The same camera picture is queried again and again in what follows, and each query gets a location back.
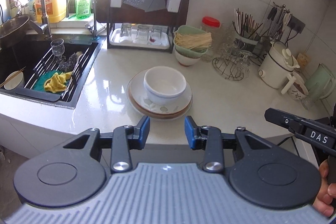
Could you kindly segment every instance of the faucet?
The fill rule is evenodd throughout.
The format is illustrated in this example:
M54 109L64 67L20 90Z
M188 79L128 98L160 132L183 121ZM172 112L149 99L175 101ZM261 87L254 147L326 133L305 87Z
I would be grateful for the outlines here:
M69 17L69 10L70 10L70 0L67 3L67 12L65 17ZM98 31L97 31L97 0L93 0L93 30L89 29L92 33L93 37L92 40L99 40Z
M37 25L32 20L29 20L29 25L39 34L45 34L45 39L50 39L53 35L51 33L51 27L49 22L49 17L47 14L47 9L45 6L45 0L41 0L42 6L42 25Z

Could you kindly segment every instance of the green pitcher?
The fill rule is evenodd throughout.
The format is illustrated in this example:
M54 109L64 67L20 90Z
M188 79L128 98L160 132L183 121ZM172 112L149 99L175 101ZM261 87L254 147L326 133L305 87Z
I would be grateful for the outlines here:
M317 70L305 82L305 86L310 90L316 83L323 87L320 99L327 98L335 88L335 77L325 64L319 64Z

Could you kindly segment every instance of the stack of plates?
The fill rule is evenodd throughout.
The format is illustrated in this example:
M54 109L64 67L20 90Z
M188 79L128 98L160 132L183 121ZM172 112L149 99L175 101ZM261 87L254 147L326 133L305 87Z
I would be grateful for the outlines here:
M193 96L189 84L185 91L174 102L159 106L150 101L143 86L143 79L147 70L133 77L127 86L127 99L131 106L140 114L154 119L174 120L185 115L191 108Z

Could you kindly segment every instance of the white countertop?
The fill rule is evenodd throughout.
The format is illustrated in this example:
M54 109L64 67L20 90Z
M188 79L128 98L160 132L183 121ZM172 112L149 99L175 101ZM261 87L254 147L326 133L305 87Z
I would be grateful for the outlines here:
M136 125L141 118L129 105L126 88L135 74L157 65L170 66L181 71L193 92L191 115L198 125L216 126L226 133L234 133L237 126L263 137L286 135L283 128L266 122L264 112L278 108L298 116L317 119L328 114L322 104L305 110L299 101L288 94L267 86L257 76L252 65L250 77L242 81L228 81L213 68L212 63L199 62L182 67L175 56L166 52L141 50L100 50L88 75L75 109L65 109L26 101L0 94L0 114L35 126L78 134L97 127L110 132L115 127ZM151 121L147 144L186 145L184 119Z

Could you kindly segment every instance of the green bowl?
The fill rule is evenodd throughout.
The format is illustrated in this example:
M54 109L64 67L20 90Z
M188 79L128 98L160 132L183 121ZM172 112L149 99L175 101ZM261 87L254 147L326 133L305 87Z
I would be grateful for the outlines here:
M181 34L199 34L199 33L206 33L205 31L201 30L201 29L197 29L191 26L187 26L187 25L182 25L180 26L176 32L174 33L181 33ZM175 44L175 49L177 50L178 53L184 55L185 57L189 57L189 58L200 58L203 54L205 54L208 49L196 52L187 48L183 48L181 46L178 46Z

